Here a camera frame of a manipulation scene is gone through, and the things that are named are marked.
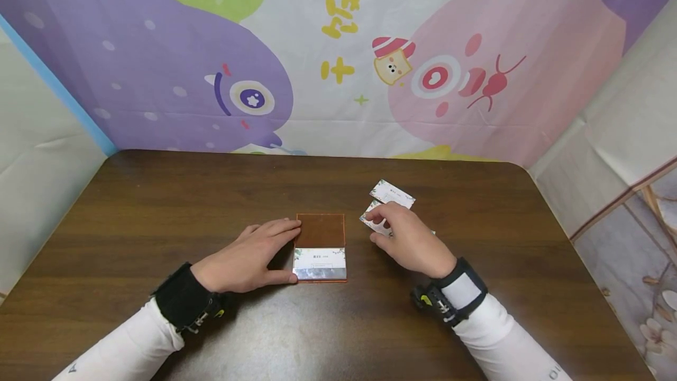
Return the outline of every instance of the red cheek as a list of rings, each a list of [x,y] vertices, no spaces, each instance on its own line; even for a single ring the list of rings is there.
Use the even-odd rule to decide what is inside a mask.
[[[439,106],[437,106],[437,110],[435,111],[435,116],[437,118],[442,118],[447,113],[448,110],[449,110],[449,103],[442,102]]]
[[[480,48],[480,44],[482,44],[482,35],[480,33],[473,34],[466,43],[466,56],[475,55],[475,52]]]

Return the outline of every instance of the blue edge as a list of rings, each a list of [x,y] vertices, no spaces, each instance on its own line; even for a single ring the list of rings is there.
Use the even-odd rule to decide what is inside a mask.
[[[32,48],[28,46],[26,42],[24,42],[24,39],[22,39],[21,36],[15,32],[15,30],[12,28],[12,25],[10,25],[2,15],[0,15],[0,28],[2,28],[3,31],[8,35],[9,39],[14,43],[14,46],[16,46],[19,52],[21,52],[24,58],[26,58],[28,63],[31,64],[33,69],[36,70],[46,85],[52,88],[52,91],[54,91],[55,95],[57,95],[57,97],[61,99],[62,103],[66,105],[73,115],[75,115],[75,118],[77,118],[77,120],[83,125],[85,131],[87,131],[89,135],[92,136],[92,139],[94,139],[103,153],[105,153],[106,156],[112,156],[117,153],[118,149],[113,144],[113,142],[110,141],[110,139],[108,139],[105,134],[103,134],[101,128],[99,128],[99,126],[93,121],[88,113],[85,112],[80,104],[77,103],[75,97],[73,97],[71,93],[66,90],[66,87],[63,87],[63,84],[61,81],[59,81],[56,75],[54,75],[54,73],[46,67],[45,63],[38,57],[38,55],[35,55],[35,52],[33,52]]]

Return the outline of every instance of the hand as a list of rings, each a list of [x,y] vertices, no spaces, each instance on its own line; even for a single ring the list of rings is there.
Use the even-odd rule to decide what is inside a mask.
[[[271,284],[299,281],[290,270],[268,270],[277,252],[300,233],[300,221],[289,218],[247,226],[240,237],[190,267],[211,292],[245,293]]]
[[[385,219],[393,230],[393,237],[371,233],[370,239],[409,270],[430,278],[445,278],[454,270],[456,257],[430,229],[404,206],[395,202],[379,205],[367,212],[366,219],[381,224]]]

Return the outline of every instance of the wrist strap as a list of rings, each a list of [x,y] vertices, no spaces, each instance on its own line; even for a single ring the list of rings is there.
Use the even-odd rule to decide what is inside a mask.
[[[468,319],[489,293],[489,288],[465,258],[459,258],[454,270],[445,278],[433,279],[432,282],[449,301],[454,315],[453,326]]]
[[[151,294],[162,316],[177,332],[197,329],[209,316],[220,318],[224,312],[226,295],[210,292],[202,286],[190,270],[191,264],[184,263]]]

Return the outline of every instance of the card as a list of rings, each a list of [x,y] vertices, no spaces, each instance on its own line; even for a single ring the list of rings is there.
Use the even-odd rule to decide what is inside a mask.
[[[377,200],[371,201],[371,204],[369,205],[367,210],[365,210],[364,213],[362,213],[362,216],[360,217],[360,221],[364,222],[364,224],[366,226],[368,226],[370,229],[374,230],[375,232],[381,233],[381,234],[385,235],[386,237],[390,237],[393,234],[393,230],[383,226],[385,224],[385,220],[381,221],[381,224],[374,224],[374,222],[367,220],[365,218],[365,214],[367,212],[369,212],[371,209],[374,209],[375,207],[377,207],[379,204],[381,204],[381,203],[378,202]]]
[[[340,213],[298,213],[301,232],[294,240],[292,271],[299,282],[344,282],[346,230]]]
[[[383,203],[395,202],[407,209],[411,209],[411,205],[416,201],[411,195],[406,194],[404,191],[396,188],[396,186],[385,180],[379,181],[378,184],[371,189],[371,193],[369,194],[371,197],[376,198]]]

